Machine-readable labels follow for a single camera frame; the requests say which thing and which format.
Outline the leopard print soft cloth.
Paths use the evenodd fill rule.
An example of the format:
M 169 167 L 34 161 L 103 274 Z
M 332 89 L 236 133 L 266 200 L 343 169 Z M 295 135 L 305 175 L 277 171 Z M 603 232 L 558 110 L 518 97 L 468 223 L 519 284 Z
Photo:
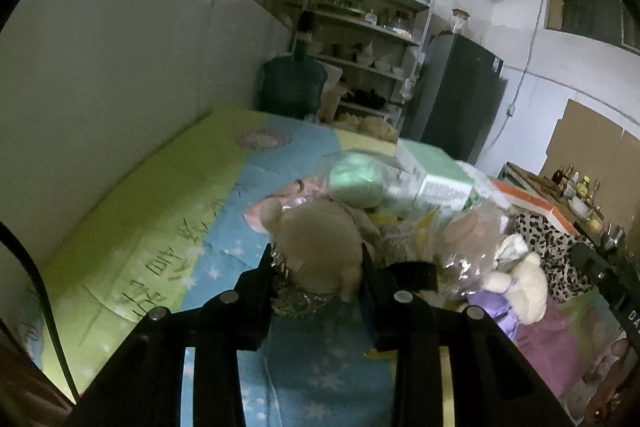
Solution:
M 513 230 L 523 237 L 529 250 L 540 257 L 548 294 L 557 303 L 568 303 L 591 291 L 588 277 L 580 274 L 570 261 L 570 248 L 575 245 L 592 249 L 587 239 L 561 232 L 546 217 L 527 210 L 520 211 L 515 217 Z

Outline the white plush with purple cloth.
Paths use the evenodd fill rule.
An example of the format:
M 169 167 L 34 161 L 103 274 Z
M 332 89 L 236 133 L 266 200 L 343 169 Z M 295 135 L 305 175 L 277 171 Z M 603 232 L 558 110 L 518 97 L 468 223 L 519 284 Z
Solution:
M 498 247 L 492 269 L 480 278 L 480 288 L 466 301 L 483 309 L 514 340 L 518 329 L 544 318 L 548 281 L 541 257 L 529 250 L 521 234 L 506 236 Z

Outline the beige plush toy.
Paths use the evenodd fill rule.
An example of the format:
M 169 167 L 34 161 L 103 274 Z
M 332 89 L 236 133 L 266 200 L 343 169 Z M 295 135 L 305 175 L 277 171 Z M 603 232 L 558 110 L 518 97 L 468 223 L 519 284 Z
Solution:
M 258 216 L 295 286 L 311 294 L 337 295 L 344 303 L 354 300 L 363 255 L 381 240 L 364 211 L 328 198 L 285 209 L 272 198 L 260 205 Z

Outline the green plush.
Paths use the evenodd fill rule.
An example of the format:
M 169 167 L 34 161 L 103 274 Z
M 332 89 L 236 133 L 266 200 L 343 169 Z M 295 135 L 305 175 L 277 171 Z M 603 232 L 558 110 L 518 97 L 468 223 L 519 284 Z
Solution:
M 358 148 L 323 156 L 314 170 L 329 198 L 356 209 L 382 205 L 401 173 L 395 157 Z

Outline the kitchen counter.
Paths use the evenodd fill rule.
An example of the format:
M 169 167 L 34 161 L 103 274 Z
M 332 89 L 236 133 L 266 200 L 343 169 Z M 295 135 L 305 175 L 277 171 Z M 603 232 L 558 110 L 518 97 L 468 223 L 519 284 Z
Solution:
M 585 236 L 597 249 L 612 251 L 627 246 L 627 234 L 622 227 L 605 222 L 599 213 L 591 207 L 588 208 L 587 217 L 582 217 L 574 208 L 570 207 L 570 201 L 562 194 L 561 187 L 544 176 L 541 178 L 538 174 L 533 174 L 517 165 L 506 162 L 502 166 L 497 180 L 552 202 L 567 220 L 573 222 L 578 235 Z

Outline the orange cardboard tray box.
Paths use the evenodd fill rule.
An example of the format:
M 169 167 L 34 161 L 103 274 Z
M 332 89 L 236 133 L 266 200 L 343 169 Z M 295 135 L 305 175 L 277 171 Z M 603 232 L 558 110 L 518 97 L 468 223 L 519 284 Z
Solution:
M 567 220 L 552 202 L 539 195 L 528 194 L 520 188 L 505 184 L 502 181 L 492 178 L 490 178 L 490 181 L 512 206 L 544 216 L 558 231 L 574 236 L 578 235 L 573 222 Z

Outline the colourful patchwork play mat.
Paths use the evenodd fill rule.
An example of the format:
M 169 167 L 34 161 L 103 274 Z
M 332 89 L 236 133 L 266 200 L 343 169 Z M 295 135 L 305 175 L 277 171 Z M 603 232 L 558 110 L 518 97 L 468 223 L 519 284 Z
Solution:
M 253 215 L 258 202 L 280 194 L 292 206 L 308 196 L 306 176 L 323 156 L 358 148 L 396 157 L 396 144 L 226 108 L 161 148 L 44 270 L 78 387 L 89 386 L 145 312 L 194 309 L 256 267 L 267 243 Z M 457 164 L 473 181 L 464 208 L 498 195 L 484 173 Z M 387 425 L 392 367 L 370 346 L 353 305 L 333 301 L 302 319 L 278 317 L 265 346 L 239 356 L 247 424 Z

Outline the mint green tissue box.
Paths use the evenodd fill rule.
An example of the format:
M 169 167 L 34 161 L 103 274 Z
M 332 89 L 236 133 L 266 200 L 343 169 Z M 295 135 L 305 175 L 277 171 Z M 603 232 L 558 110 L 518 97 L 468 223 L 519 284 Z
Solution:
M 416 202 L 462 210 L 471 195 L 473 181 L 440 148 L 421 142 L 399 139 L 396 157 L 410 176 L 409 187 Z

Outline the dark grey refrigerator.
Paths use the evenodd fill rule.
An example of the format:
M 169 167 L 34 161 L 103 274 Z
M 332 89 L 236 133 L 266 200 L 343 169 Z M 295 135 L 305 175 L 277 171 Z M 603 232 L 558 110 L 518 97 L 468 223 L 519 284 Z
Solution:
M 506 90 L 502 68 L 502 58 L 465 36 L 436 36 L 408 104 L 401 138 L 477 162 Z

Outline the glass jar on fridge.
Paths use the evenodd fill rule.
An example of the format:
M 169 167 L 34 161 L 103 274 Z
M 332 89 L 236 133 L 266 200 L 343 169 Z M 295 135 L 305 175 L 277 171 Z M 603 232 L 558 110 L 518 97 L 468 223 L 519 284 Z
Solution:
M 465 31 L 466 25 L 468 24 L 469 18 L 470 14 L 465 10 L 452 9 L 450 18 L 451 32 L 456 35 L 462 35 Z

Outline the green water jug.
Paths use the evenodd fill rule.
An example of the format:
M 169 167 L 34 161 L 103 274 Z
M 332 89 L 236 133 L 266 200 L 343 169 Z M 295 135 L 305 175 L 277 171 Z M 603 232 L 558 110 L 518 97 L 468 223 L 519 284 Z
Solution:
M 314 30 L 314 14 L 300 13 L 290 55 L 273 58 L 262 65 L 262 89 L 258 109 L 264 113 L 316 121 L 326 69 L 308 53 Z

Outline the white metal shelf rack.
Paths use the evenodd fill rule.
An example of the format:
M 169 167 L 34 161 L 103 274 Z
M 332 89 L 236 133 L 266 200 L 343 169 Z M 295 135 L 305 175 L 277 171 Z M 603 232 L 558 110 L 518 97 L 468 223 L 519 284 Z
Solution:
M 338 69 L 335 116 L 378 117 L 394 128 L 424 61 L 435 0 L 304 0 L 309 52 Z

